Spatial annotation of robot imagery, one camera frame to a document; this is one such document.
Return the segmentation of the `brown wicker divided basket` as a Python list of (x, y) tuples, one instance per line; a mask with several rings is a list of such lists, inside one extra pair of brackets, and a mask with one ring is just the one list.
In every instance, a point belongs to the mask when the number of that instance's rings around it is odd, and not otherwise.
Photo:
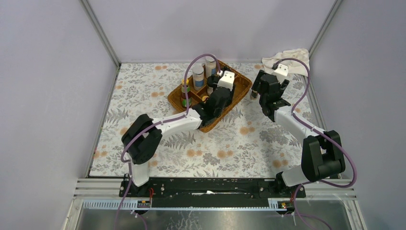
[[(235, 81), (234, 81), (234, 94), (232, 95), (232, 100), (228, 104), (228, 106), (225, 107), (225, 109), (222, 111), (222, 114), (219, 117), (216, 117), (212, 123), (203, 126), (199, 128), (202, 132), (206, 133), (212, 130), (220, 121), (222, 118), (225, 117), (227, 113), (229, 113), (248, 93), (249, 89), (252, 86), (252, 81), (245, 77), (243, 74), (239, 73), (237, 70), (233, 69), (226, 63), (220, 61), (219, 62), (220, 68), (221, 69), (228, 69), (231, 72), (235, 74)], [(207, 81), (204, 80), (204, 85), (199, 89), (196, 90), (194, 88), (192, 76), (189, 77), (189, 86), (190, 86), (190, 93), (189, 97), (192, 100), (191, 106), (194, 106), (196, 104), (199, 104), (203, 101), (203, 98), (205, 96), (208, 96), (208, 92), (211, 92), (213, 87), (209, 87), (207, 85)], [(172, 92), (169, 93), (168, 95), (168, 101), (169, 103), (177, 110), (178, 112), (184, 112), (186, 111), (186, 107), (182, 105), (182, 97), (181, 97), (181, 91), (182, 91), (182, 86), (179, 85), (177, 86)]]

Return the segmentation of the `silver lid jar blue label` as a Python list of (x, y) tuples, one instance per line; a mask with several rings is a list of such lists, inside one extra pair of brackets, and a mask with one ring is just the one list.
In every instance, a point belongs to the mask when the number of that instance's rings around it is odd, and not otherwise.
[(199, 91), (204, 86), (204, 69), (201, 65), (197, 65), (192, 69), (193, 87)]

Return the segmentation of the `silver lid white grain jar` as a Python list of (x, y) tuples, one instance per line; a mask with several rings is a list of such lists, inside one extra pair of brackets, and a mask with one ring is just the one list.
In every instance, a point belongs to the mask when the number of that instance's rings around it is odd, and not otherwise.
[(216, 60), (211, 56), (205, 57), (205, 76), (209, 78), (217, 73)]

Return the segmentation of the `green sauce bottle yellow cap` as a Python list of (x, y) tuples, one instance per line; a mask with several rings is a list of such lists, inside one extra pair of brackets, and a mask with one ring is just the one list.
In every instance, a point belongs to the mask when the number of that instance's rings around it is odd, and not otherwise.
[(191, 96), (191, 88), (189, 86), (189, 80), (188, 79), (183, 79), (181, 81), (181, 105), (182, 107), (186, 108), (188, 106), (191, 106), (192, 104), (192, 96)]

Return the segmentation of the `small dark pepper jar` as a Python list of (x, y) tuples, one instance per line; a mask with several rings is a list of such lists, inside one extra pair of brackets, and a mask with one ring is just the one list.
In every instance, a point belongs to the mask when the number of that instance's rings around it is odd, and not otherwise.
[(258, 96), (258, 93), (256, 91), (251, 91), (251, 94), (250, 94), (251, 100), (256, 100), (257, 96)]

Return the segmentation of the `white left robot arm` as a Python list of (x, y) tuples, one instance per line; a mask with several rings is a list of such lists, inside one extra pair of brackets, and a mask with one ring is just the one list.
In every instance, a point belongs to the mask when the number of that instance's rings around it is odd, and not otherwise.
[(197, 130), (214, 124), (232, 102), (235, 91), (235, 74), (224, 71), (216, 78), (214, 90), (205, 102), (193, 105), (188, 111), (165, 118), (140, 115), (122, 136), (124, 151), (121, 160), (129, 164), (130, 191), (137, 197), (148, 192), (148, 161), (154, 156), (160, 141), (183, 131)]

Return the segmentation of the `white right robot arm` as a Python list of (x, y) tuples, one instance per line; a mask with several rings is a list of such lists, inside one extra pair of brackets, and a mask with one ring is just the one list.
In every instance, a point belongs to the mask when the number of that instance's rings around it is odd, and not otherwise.
[(251, 98), (259, 97), (263, 114), (285, 128), (302, 145), (300, 165), (275, 177), (274, 190), (281, 197), (291, 194), (296, 185), (316, 182), (346, 169), (339, 134), (299, 121), (299, 116), (292, 114), (291, 104), (282, 98), (288, 84), (288, 80), (279, 83), (275, 75), (260, 70), (251, 88)]

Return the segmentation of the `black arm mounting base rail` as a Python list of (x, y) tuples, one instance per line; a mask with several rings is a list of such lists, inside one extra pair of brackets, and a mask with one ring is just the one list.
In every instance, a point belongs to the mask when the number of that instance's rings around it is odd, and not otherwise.
[(144, 197), (153, 208), (262, 208), (270, 198), (305, 198), (303, 188), (282, 188), (273, 179), (151, 177), (144, 185), (125, 175), (119, 196)]

